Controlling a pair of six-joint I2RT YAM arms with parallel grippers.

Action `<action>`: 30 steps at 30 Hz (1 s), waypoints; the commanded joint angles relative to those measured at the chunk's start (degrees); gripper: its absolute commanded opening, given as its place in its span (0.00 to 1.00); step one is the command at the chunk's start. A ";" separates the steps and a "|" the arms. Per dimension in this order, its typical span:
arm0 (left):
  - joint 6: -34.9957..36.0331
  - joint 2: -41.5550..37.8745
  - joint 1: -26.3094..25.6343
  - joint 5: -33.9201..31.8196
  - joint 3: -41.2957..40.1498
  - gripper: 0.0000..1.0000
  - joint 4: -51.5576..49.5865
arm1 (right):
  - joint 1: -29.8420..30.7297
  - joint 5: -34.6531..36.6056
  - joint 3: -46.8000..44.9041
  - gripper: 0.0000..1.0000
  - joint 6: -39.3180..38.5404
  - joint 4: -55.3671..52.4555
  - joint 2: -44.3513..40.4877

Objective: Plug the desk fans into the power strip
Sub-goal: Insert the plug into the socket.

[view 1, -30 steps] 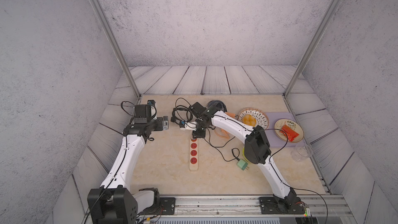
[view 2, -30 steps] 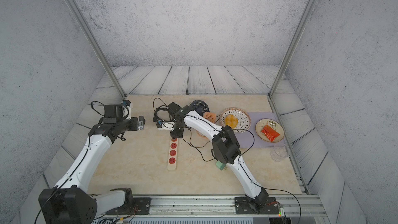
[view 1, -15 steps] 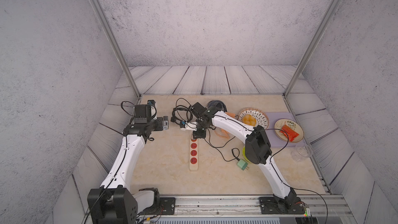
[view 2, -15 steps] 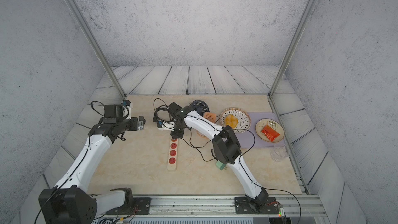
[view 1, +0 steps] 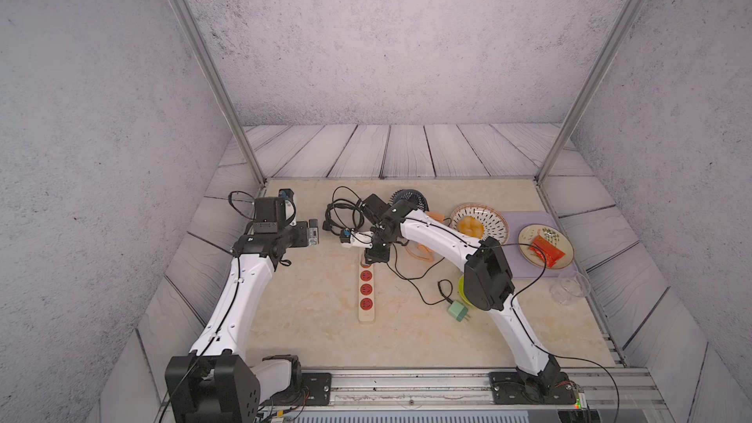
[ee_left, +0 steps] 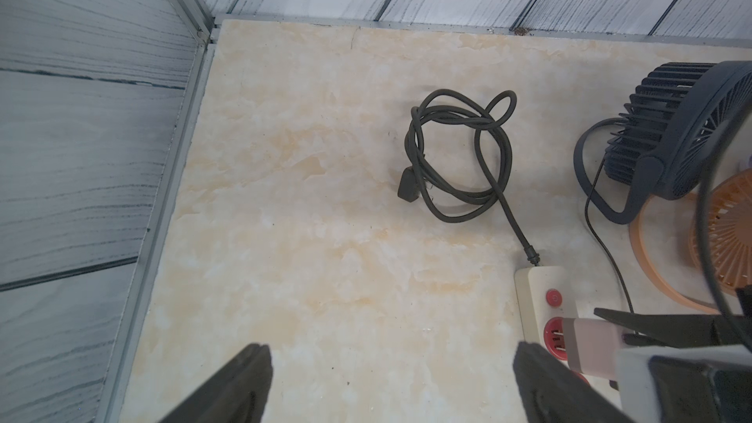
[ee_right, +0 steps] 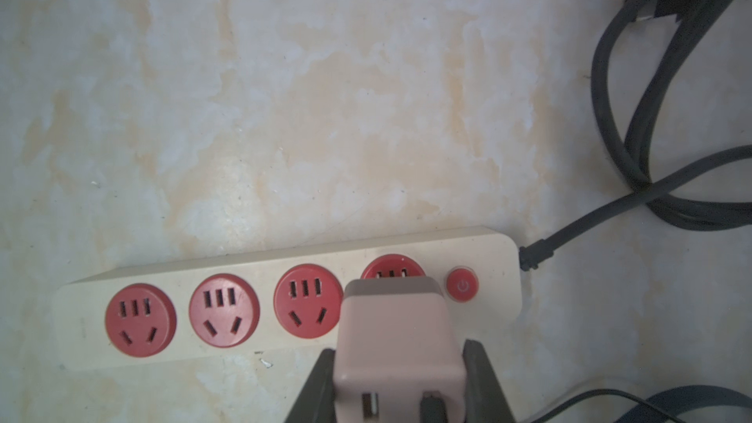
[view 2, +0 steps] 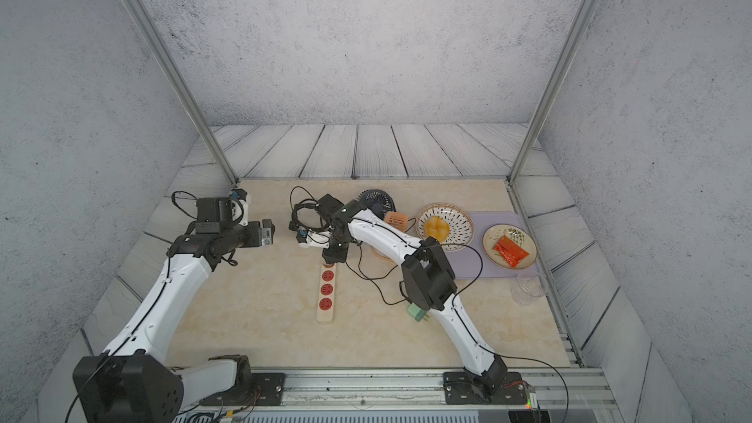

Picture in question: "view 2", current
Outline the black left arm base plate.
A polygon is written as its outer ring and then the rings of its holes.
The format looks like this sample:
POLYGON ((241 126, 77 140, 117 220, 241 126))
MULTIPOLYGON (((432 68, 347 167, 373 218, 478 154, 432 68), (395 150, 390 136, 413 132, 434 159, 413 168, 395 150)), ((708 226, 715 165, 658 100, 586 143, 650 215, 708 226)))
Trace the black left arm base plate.
POLYGON ((281 405, 286 381, 285 373, 254 371, 248 356, 244 354, 214 356, 209 359, 209 362, 221 360, 231 360, 236 364, 233 385, 227 390, 202 399, 201 405, 204 407, 217 407, 218 405, 279 407, 281 405))

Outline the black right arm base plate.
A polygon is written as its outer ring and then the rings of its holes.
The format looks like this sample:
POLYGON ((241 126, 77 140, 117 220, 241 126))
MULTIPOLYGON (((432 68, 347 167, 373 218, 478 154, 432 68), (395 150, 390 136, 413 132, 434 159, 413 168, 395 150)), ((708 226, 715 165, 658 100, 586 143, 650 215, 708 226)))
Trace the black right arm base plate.
POLYGON ((467 369, 443 374, 447 405, 528 405, 527 383, 518 372, 510 372, 501 358, 480 375, 467 369))

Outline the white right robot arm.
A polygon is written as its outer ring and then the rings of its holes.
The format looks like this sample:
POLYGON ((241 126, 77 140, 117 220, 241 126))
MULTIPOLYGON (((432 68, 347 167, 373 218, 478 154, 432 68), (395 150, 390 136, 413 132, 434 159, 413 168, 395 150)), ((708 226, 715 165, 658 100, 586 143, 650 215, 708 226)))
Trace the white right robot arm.
POLYGON ((525 385, 474 325, 440 242, 400 231, 358 200, 344 204, 326 195, 315 202, 315 211, 322 219, 318 231, 327 236, 322 252, 327 264, 346 262, 352 244, 368 244, 401 269, 403 298, 438 320, 460 356, 464 377, 456 385, 468 386, 480 403, 525 385))

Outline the orange desk fan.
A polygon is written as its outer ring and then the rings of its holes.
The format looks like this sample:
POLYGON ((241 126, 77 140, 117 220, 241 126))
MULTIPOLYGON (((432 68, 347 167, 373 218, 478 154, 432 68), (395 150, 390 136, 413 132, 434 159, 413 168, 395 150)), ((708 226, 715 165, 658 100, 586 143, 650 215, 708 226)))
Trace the orange desk fan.
POLYGON ((384 221, 402 233, 408 233, 411 230, 413 219, 405 213, 389 211, 389 213, 386 213, 384 221))

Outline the white red power strip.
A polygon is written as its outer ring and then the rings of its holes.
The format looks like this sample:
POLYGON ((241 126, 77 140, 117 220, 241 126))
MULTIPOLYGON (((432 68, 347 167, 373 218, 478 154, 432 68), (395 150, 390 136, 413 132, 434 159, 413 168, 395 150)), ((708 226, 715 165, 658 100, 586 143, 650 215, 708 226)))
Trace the white red power strip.
POLYGON ((319 275, 316 320, 319 323, 332 322, 336 305, 336 264, 323 264, 319 275))

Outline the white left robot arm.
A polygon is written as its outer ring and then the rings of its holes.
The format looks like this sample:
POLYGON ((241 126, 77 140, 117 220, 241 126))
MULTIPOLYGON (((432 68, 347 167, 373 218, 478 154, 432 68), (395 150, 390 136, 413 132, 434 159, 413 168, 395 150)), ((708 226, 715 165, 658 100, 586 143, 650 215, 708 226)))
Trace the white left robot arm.
POLYGON ((258 388, 246 356, 213 358, 181 371, 166 366, 172 337, 197 292, 221 262, 242 248, 269 246, 269 219, 250 221, 249 194, 199 198, 197 215, 166 252, 155 284, 131 320, 99 356, 82 358, 72 381, 89 422, 172 422, 189 405, 238 405, 258 388))

